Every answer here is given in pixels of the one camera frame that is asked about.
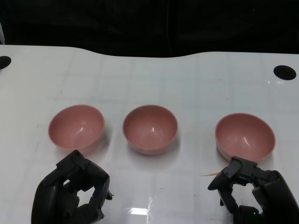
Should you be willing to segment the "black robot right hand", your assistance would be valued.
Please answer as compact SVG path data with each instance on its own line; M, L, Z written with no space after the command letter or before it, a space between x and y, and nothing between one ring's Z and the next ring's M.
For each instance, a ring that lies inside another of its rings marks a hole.
M252 194L262 208L238 205L232 196L233 185L253 185ZM210 183L208 190L217 190L220 205L233 215L235 224L297 224L299 206L276 170L262 170L257 163L233 156Z

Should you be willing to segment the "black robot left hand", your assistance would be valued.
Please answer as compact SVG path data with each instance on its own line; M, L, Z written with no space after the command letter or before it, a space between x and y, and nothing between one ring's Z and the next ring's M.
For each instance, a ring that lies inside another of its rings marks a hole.
M104 218L102 206L112 200L110 176L72 151L38 185L31 213L33 224L92 224Z

